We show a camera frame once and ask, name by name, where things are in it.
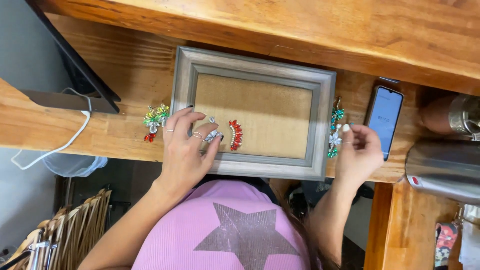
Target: plastic bag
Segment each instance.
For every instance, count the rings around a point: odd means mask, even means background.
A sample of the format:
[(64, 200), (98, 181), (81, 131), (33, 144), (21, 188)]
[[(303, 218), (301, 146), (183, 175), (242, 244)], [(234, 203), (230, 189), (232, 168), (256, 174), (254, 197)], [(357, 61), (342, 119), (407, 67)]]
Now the plastic bag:
[(104, 157), (74, 154), (52, 153), (42, 159), (43, 164), (63, 177), (87, 177), (97, 168), (105, 167), (108, 159)]

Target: picture frame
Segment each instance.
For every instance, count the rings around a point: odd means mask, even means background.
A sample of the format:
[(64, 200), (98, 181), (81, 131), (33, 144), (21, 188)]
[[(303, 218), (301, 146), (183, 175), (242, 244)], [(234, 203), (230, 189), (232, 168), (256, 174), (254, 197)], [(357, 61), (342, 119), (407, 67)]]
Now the picture frame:
[(336, 72), (240, 55), (177, 47), (171, 113), (195, 105), (198, 74), (260, 81), (312, 91), (304, 159), (217, 153), (209, 173), (323, 181)]

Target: phone screen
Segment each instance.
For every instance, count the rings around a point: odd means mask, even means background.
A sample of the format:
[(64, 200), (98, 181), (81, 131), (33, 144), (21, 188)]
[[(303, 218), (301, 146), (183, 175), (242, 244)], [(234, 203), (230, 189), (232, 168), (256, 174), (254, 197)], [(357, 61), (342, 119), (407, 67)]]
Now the phone screen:
[(388, 153), (390, 152), (402, 99), (403, 96), (401, 94), (383, 87), (378, 88), (368, 126), (375, 130), (380, 137), (384, 160), (388, 158)]

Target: fingernail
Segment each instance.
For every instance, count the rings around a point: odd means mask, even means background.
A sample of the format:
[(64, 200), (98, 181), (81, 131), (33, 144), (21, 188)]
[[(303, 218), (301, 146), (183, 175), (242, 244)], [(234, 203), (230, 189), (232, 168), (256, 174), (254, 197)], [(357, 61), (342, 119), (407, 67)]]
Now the fingernail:
[(350, 130), (350, 125), (349, 125), (349, 124), (343, 125), (343, 127), (342, 127), (342, 131), (343, 131), (343, 132), (347, 132), (347, 131), (349, 131), (349, 130)]

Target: smartphone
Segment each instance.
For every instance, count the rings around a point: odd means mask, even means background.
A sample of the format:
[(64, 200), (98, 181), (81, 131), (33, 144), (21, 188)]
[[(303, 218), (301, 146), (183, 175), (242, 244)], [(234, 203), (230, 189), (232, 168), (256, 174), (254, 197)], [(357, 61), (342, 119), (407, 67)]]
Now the smartphone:
[(384, 161), (387, 161), (390, 153), (402, 102), (402, 93), (385, 86), (373, 89), (365, 125), (375, 130), (380, 137)]

